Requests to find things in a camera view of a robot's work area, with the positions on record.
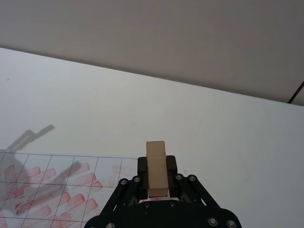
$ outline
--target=red marking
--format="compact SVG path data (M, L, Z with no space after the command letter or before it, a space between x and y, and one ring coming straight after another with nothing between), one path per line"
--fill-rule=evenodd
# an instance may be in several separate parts
M11 191L8 199L18 198L20 196L23 196L23 194L24 194L24 188L22 186L18 188L17 184L16 184L15 188Z
M60 205L71 199L70 195L67 192L64 192L61 197Z
M23 221L21 221L15 228L21 228Z
M92 181L95 181L95 180L96 180L95 174L94 173L89 173L85 176L82 176L82 177L76 179L76 180L69 181L69 184L83 186L83 185L91 183Z
M88 171L89 169L90 169L90 165L87 162L82 163L82 164L76 164L76 165L72 165L71 169L63 170L61 172L60 176L61 176L61 178L65 179L69 176L69 174L71 177L71 176L80 174L82 172Z
M54 168L52 168L52 169L48 169L45 172L42 172L38 175L29 177L29 178L25 179L23 182L25 182L25 183L41 183L42 178L43 178L43 181L45 181L46 179L49 179L49 178L51 178L55 175L56 175L56 170Z
M58 218L59 220L75 220L82 216L83 211L86 208L86 203L82 202L76 207L71 208L67 212L62 213Z
M11 165L4 170L5 182L16 182L15 166Z
M85 201L85 197L82 194L78 194L78 195L74 196L73 198L71 198L71 200L69 200L66 204L69 207L76 207L84 201Z
M17 204L15 206L15 208L17 208L17 207L19 207L19 208L17 209L16 215L21 215L21 214L27 212L30 208L30 205L31 205L31 202L24 203L24 204Z
M15 166L11 165L4 170L4 178L5 178L5 187L6 187L6 194L9 195L12 189L15 187L13 182L17 181Z
M63 221L71 221L72 217L69 213L64 212L61 215L59 215L58 220L63 220Z
M12 195L13 192L17 191L17 185L15 183L5 183L6 195Z
M92 187L101 187L102 188L103 185L98 180L96 180L92 183Z
M49 215L52 212L49 206L44 206L37 210L36 212L30 214L28 218L30 219L43 219L45 216Z
M96 191L99 191L99 190L103 190L103 191L104 191L104 188L100 188L100 187L92 187L92 188L91 188L91 192L90 192L90 194L91 194L91 193L94 193L94 192L96 192Z
M34 193L29 196L29 200L32 201L34 198L38 200L41 198L48 197L54 194L55 192L62 190L63 187L63 185L45 185L41 189L39 189L37 193Z
M59 201L62 203L67 202L68 200L70 200L70 195L67 192L64 192L62 194L62 196L58 195L55 198L53 198L53 195L50 195L48 197L45 198L41 198L41 199L35 199L32 203L32 206L35 205L41 205L41 206L45 206L48 205L51 209L57 207L59 205Z
M51 221L51 222L53 222L52 228L62 228L60 225L60 221L54 219L54 221Z
M0 228L7 228L8 224L6 223L6 220L4 218L3 211L0 210Z
M28 170L24 170L20 173L19 177L18 177L18 181L27 179L29 177L33 177L35 175L38 175L41 173L41 169L39 166L36 166L34 168L28 169Z
M98 203L93 198L90 198L86 203L86 210L92 210L98 207Z

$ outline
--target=black cable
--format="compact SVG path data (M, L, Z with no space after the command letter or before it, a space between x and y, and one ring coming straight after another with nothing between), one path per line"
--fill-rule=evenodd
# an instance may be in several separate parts
M298 93L301 91L301 89L304 87L304 81L302 82L302 84L299 86L299 88L296 90L296 92L294 93L294 95L290 98L290 100L287 102L288 104L291 104L292 101L295 99L295 97L298 95Z

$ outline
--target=grid mat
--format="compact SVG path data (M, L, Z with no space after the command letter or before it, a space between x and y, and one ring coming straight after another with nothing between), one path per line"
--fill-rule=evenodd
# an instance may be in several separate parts
M0 152L0 228L83 228L137 159Z

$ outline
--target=black metal bracket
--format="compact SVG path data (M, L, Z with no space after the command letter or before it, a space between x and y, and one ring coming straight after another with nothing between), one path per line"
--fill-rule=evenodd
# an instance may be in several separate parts
M241 228L236 215L222 209L195 175L177 172L174 156L167 156L169 194L179 200L148 199L146 157L138 158L137 176L121 179L100 215L85 228Z

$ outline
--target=wooden block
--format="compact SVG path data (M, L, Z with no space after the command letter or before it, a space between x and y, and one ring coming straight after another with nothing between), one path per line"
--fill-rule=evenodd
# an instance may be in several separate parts
M168 195L168 175L164 141L147 142L148 195L159 197Z

